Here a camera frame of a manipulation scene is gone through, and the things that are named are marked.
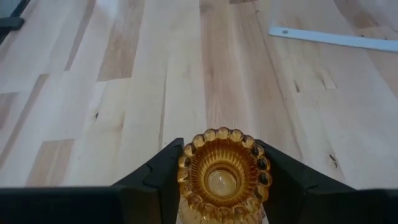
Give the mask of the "amber glass candle holder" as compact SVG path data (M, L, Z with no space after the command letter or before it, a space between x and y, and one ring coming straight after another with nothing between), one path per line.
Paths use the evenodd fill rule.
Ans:
M238 129L207 129L178 160L182 224L262 224L272 185L271 163Z

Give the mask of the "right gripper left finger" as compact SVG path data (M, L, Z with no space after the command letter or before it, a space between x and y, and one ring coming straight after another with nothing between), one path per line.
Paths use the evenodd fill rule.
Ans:
M0 188L0 224L176 224L177 138L105 187Z

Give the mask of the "white perforated metal riser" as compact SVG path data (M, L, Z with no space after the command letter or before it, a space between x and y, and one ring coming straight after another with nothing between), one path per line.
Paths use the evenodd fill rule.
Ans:
M352 35L329 34L276 26L270 27L268 34L276 37L306 40L324 44L381 50L386 52L398 52L398 40L371 39Z

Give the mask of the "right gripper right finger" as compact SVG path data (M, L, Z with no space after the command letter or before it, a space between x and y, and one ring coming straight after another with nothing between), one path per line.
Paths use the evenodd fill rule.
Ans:
M398 189L356 190L267 143L272 185L263 203L269 224L398 224Z

